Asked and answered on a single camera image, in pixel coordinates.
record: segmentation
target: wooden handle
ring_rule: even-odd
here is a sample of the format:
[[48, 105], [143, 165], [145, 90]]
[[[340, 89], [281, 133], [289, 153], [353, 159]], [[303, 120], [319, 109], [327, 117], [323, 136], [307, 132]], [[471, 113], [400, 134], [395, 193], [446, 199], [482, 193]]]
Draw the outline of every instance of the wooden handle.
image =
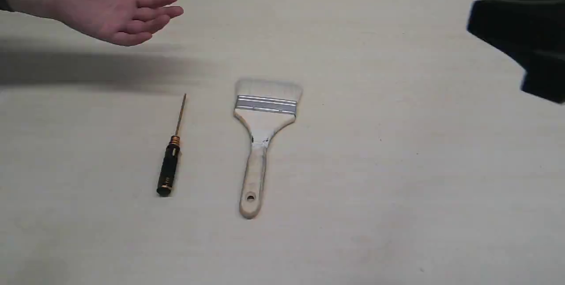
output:
[[261, 209], [263, 180], [267, 167], [267, 147], [252, 147], [245, 169], [244, 186], [241, 191], [240, 213], [246, 219], [253, 219]]

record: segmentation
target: metal ferrule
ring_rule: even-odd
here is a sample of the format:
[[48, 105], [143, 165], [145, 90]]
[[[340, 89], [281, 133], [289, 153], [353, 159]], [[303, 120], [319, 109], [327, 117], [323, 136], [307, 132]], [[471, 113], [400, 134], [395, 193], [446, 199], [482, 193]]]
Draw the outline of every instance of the metal ferrule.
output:
[[250, 95], [240, 95], [236, 102], [237, 109], [292, 114], [294, 116], [296, 115], [296, 105], [296, 101]]

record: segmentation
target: palm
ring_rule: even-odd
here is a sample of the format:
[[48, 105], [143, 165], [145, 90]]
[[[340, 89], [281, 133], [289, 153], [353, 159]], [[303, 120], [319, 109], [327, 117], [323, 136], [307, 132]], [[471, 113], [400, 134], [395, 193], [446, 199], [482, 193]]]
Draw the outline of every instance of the palm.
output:
[[62, 0], [58, 20], [94, 38], [117, 45], [137, 45], [151, 38], [181, 7], [177, 0]]

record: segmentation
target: screwdriver handle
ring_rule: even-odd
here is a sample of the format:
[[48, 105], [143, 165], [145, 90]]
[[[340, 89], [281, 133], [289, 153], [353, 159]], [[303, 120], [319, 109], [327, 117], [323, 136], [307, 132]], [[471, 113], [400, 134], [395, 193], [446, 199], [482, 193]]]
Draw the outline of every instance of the screwdriver handle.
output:
[[161, 166], [161, 174], [157, 184], [157, 193], [161, 197], [168, 197], [173, 189], [175, 182], [176, 166], [178, 163], [178, 155], [180, 155], [180, 137], [171, 136], [171, 142], [165, 150], [163, 165]]

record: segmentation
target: hand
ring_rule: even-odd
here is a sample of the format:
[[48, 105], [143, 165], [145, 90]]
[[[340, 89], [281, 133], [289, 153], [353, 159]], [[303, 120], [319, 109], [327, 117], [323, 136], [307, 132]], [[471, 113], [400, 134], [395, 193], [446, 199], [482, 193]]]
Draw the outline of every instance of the hand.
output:
[[132, 46], [184, 12], [177, 0], [8, 0], [15, 11], [59, 20], [99, 40]]

